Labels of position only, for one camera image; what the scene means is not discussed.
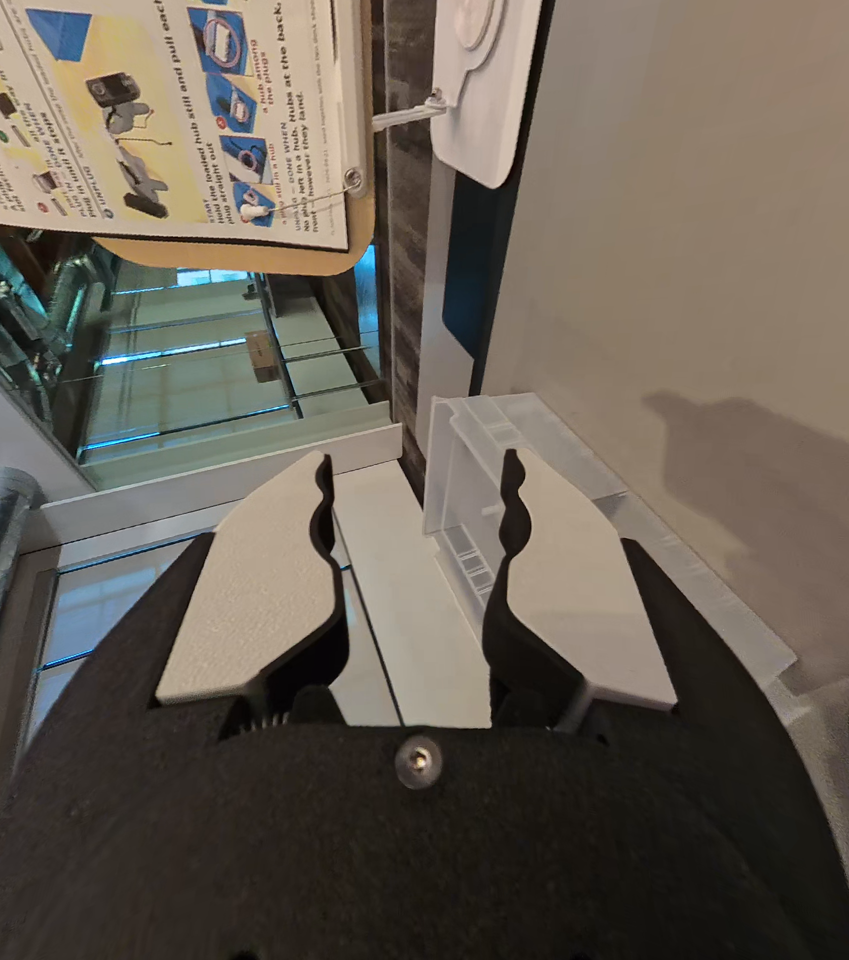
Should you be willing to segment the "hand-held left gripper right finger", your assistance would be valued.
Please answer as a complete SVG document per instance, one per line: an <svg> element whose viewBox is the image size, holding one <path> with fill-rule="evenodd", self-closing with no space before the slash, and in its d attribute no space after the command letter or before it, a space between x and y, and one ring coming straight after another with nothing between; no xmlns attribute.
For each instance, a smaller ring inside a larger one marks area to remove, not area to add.
<svg viewBox="0 0 849 960"><path fill-rule="evenodd" d="M503 556L481 627L491 709L525 693L544 712L671 711L678 697L613 524L529 448L506 449L500 497Z"/></svg>

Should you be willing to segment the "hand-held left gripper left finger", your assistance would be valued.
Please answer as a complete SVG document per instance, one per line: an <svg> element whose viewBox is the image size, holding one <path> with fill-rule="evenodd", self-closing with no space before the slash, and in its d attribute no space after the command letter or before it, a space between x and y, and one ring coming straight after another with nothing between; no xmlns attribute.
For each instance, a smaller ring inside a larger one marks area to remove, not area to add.
<svg viewBox="0 0 849 960"><path fill-rule="evenodd" d="M350 654L333 557L332 457L302 456L218 524L155 689L161 706L241 696L291 708Z"/></svg>

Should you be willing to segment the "clear plastic bin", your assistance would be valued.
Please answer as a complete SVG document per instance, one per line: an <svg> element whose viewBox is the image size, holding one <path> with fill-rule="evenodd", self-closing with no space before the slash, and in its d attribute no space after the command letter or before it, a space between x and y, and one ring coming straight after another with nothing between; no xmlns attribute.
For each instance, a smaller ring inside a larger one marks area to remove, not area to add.
<svg viewBox="0 0 849 960"><path fill-rule="evenodd" d="M434 540L443 573L476 635L503 558L503 457L517 448L533 450L592 501L620 536L639 543L763 689L798 662L798 655L533 392L432 400L423 534Z"/></svg>

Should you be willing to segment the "cardboard box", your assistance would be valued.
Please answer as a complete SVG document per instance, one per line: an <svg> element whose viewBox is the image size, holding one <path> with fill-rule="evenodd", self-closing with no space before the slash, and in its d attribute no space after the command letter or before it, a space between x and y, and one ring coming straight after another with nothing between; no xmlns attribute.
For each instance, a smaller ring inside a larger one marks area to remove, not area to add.
<svg viewBox="0 0 849 960"><path fill-rule="evenodd" d="M250 331L244 335L250 366L256 382L269 383L282 379L281 361L276 354L269 331Z"/></svg>

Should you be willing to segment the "printed instruction sheet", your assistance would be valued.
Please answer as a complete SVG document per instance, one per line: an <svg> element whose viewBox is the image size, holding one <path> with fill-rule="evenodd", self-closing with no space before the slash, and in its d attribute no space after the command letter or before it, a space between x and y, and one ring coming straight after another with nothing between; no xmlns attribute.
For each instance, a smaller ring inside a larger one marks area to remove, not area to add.
<svg viewBox="0 0 849 960"><path fill-rule="evenodd" d="M361 14L0 1L0 224L345 252Z"/></svg>

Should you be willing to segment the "white zip tie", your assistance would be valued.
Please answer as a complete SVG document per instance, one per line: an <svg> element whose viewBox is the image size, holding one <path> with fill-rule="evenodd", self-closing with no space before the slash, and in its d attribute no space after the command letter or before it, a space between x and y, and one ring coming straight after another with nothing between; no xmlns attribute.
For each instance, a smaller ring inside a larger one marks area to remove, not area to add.
<svg viewBox="0 0 849 960"><path fill-rule="evenodd" d="M396 127L431 121L443 116L448 108L449 105L442 92L435 89L422 103L404 109L374 114L371 118L371 131L374 134L379 134Z"/></svg>

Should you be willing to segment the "white plastic plate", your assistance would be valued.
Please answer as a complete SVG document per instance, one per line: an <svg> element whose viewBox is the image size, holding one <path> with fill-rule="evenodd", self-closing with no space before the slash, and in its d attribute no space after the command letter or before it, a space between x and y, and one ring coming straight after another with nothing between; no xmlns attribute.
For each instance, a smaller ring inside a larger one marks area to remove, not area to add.
<svg viewBox="0 0 849 960"><path fill-rule="evenodd" d="M480 186L513 167L543 3L438 1L432 87L445 104L430 122L435 157Z"/></svg>

